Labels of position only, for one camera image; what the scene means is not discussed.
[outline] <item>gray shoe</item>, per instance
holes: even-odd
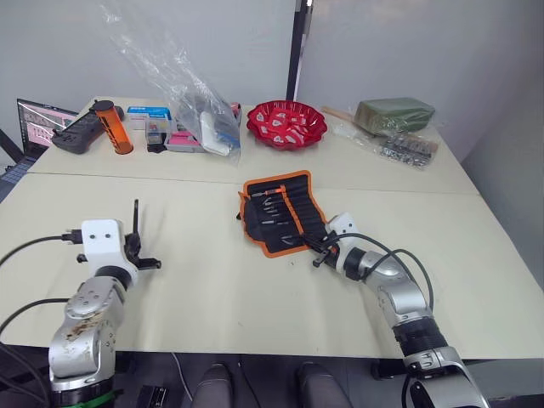
[[[353,408],[337,380],[321,365],[303,363],[298,386],[303,408]]]
[[[232,408],[232,384],[229,370],[214,364],[204,373],[193,398],[192,408]]]

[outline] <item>white wall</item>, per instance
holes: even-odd
[[[198,72],[226,99],[285,98],[295,0],[120,1],[161,14]],[[103,32],[98,3],[3,2],[0,128],[19,145],[18,97],[79,111],[94,95],[160,96]],[[0,151],[0,164],[9,162]]]
[[[459,160],[542,72],[542,0],[315,0],[298,99],[354,111],[413,96]]]
[[[544,73],[530,79],[463,162],[544,288]]]

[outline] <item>keyboard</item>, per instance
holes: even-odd
[[[33,164],[34,161],[24,158],[15,166],[11,167],[5,174],[3,174],[0,177],[0,180],[7,181],[11,184],[17,184]]]
[[[19,180],[23,178],[28,169],[31,168],[35,162],[36,160],[25,157],[0,176],[0,202],[8,196],[9,192],[15,187]]]

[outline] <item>robotic arm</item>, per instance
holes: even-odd
[[[115,219],[85,221],[81,229],[91,277],[65,306],[65,320],[49,347],[49,377],[54,406],[113,406],[116,331],[127,291],[138,283],[139,269],[160,268],[154,258],[140,259],[138,201],[133,232],[124,236]]]
[[[328,238],[359,233],[347,213],[333,218],[326,228]],[[354,237],[338,240],[335,246],[321,252],[314,266],[327,263],[338,273],[364,281],[372,289],[405,356],[406,370],[416,379],[410,388],[414,406],[489,408],[456,350],[440,333],[417,283],[391,257],[368,274],[383,254],[365,252],[355,245],[357,242]],[[310,245],[318,251],[322,249],[314,242]]]

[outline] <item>power cord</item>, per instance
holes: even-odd
[[[83,243],[82,231],[80,229],[72,229],[71,232],[67,234],[44,236],[42,238],[37,238],[35,240],[25,242],[24,244],[21,244],[17,246],[15,249],[12,249],[11,251],[9,251],[2,259],[0,259],[0,267],[2,267],[2,265],[8,259],[10,259],[13,255],[15,255],[21,249],[25,249],[26,247],[29,247],[30,245],[34,245],[39,242],[45,242],[45,241],[70,241],[72,244],[82,244]]]
[[[366,277],[368,277],[370,275],[370,273],[372,273],[376,269],[376,267],[379,266],[379,264],[381,264],[383,261],[385,261],[385,259],[391,257],[391,258],[393,258],[395,261],[397,261],[399,263],[399,265],[402,267],[402,269],[405,270],[406,274],[410,277],[410,279],[417,284],[417,281],[414,278],[414,275],[410,272],[410,270],[408,269],[406,264],[404,262],[402,262],[402,260],[397,256],[397,253],[404,253],[404,254],[408,255],[410,258],[412,258],[416,262],[417,266],[422,270],[423,276],[425,277],[425,283],[427,284],[427,289],[428,289],[429,308],[431,310],[434,309],[433,285],[431,284],[431,280],[429,279],[428,273],[425,270],[425,268],[423,267],[423,264],[420,262],[419,259],[417,259],[417,257],[413,253],[411,253],[409,251],[406,251],[405,249],[396,249],[394,251],[391,251],[389,248],[387,248],[385,245],[383,245],[380,241],[377,241],[377,240],[371,238],[370,236],[366,236],[366,235],[359,234],[359,233],[356,233],[356,232],[347,232],[345,234],[340,234],[340,235],[333,236],[332,238],[330,238],[330,239],[328,239],[326,241],[323,241],[321,243],[321,247],[324,248],[324,249],[327,249],[331,245],[334,245],[337,242],[339,242],[341,239],[349,238],[349,237],[359,238],[359,239],[361,239],[363,241],[368,241],[371,244],[374,244],[375,246],[379,247],[380,249],[382,249],[386,253],[383,257],[378,259],[376,261],[376,263],[374,263],[374,265],[372,265],[370,267],[370,269],[365,274]]]
[[[27,248],[31,245],[37,244],[39,242],[45,242],[45,241],[70,241],[74,244],[81,244],[82,243],[82,232],[80,229],[72,229],[67,234],[62,235],[51,235],[51,236],[44,236],[42,238],[37,238],[32,241],[25,242],[24,244],[21,244],[17,246],[12,251],[8,252],[5,256],[0,259],[0,267],[2,267],[3,264],[8,261],[12,256],[14,256],[17,252],[20,250]],[[28,303],[26,306],[23,306],[22,308],[18,309],[14,313],[12,313],[1,325],[0,325],[0,335],[6,328],[6,326],[15,319],[18,315],[25,312],[26,310],[33,308],[34,306],[37,306],[39,304],[45,304],[45,303],[65,303],[67,302],[67,298],[52,298],[52,299],[43,299],[38,300],[36,302]],[[49,391],[48,391],[48,384],[43,379],[43,376],[39,373],[37,368],[32,365],[32,363],[21,353],[16,351],[13,348],[10,348],[7,344],[4,344],[0,342],[0,350],[2,350],[5,354],[12,357],[14,360],[18,361],[23,367],[25,367],[32,376],[36,379],[38,385],[40,386],[40,389],[42,391],[42,396],[34,393],[33,391],[24,388],[23,386],[17,384],[16,382],[13,382],[9,378],[5,376],[0,376],[0,382],[6,384],[8,387],[11,387],[13,389],[16,389],[17,391],[20,391],[21,393],[31,396],[34,400],[40,402],[41,404],[44,404],[46,407],[51,406],[51,399],[49,397]]]
[[[28,303],[27,305],[17,309],[15,312],[13,312],[1,325],[0,325],[0,336],[2,336],[3,331],[6,329],[9,323],[11,323],[17,316],[22,314],[23,312],[27,311],[28,309],[31,309],[35,306],[38,306],[40,304],[47,304],[47,303],[66,303],[68,302],[68,298],[62,298],[62,297],[54,297],[50,299],[43,299],[43,300],[37,300],[36,302]],[[17,384],[16,382],[13,382],[9,380],[8,378],[5,378],[3,376],[0,377],[0,382],[6,384],[8,387],[11,387],[13,389],[17,389],[23,394],[29,395],[34,400],[38,400],[39,402],[42,402],[45,406],[50,407],[51,401],[49,398],[49,391],[48,391],[48,385],[46,381],[43,379],[43,376],[40,375],[37,368],[28,361],[27,358],[25,358],[22,354],[15,351],[13,348],[10,348],[7,344],[0,342],[0,350],[2,350],[7,355],[11,356],[14,360],[17,360],[22,366],[24,366],[36,379],[38,385],[40,386],[40,389],[42,391],[43,398],[40,397],[38,394],[35,394],[33,391],[22,387],[21,385]]]
[[[407,408],[408,405],[406,404],[406,393],[408,392],[408,385],[410,384],[411,375],[410,373],[406,373],[405,381],[402,384],[402,392],[400,402],[402,403],[402,408]]]
[[[176,366],[178,367],[178,373],[179,378],[181,379],[181,383],[184,385],[184,390],[187,393],[187,397],[189,397],[189,401],[193,402],[193,394],[190,392],[189,387],[187,386],[187,382],[185,381],[184,372],[181,370],[181,363],[179,362],[178,355],[175,353],[170,353],[176,362]]]
[[[372,272],[374,272],[374,270],[376,270],[376,268],[378,266],[380,266],[380,264],[385,261],[386,259],[390,258],[393,254],[395,253],[404,253],[406,255],[408,255],[410,258],[412,258],[414,260],[414,262],[417,264],[417,266],[419,267],[419,269],[422,271],[422,274],[423,274],[423,277],[425,278],[425,283],[427,284],[427,289],[428,289],[428,307],[433,310],[434,309],[434,291],[433,291],[433,285],[431,284],[431,280],[430,278],[428,277],[428,273],[427,273],[427,270],[425,269],[425,267],[423,266],[423,264],[421,263],[421,261],[419,259],[417,259],[416,255],[414,255],[413,253],[411,253],[410,251],[406,251],[405,249],[395,249],[394,251],[391,251],[390,254],[385,254],[383,255],[381,258],[379,258],[376,263],[374,263],[367,271],[366,271],[366,277],[370,276]]]
[[[252,387],[252,384],[249,382],[249,379],[247,378],[246,371],[244,370],[244,365],[242,364],[242,355],[238,355],[238,366],[240,367],[241,375],[244,377],[244,381],[246,381],[247,387],[251,391],[253,398],[255,399],[255,404],[257,405],[257,408],[261,408],[261,403],[258,402],[257,394],[255,394],[255,390]]]

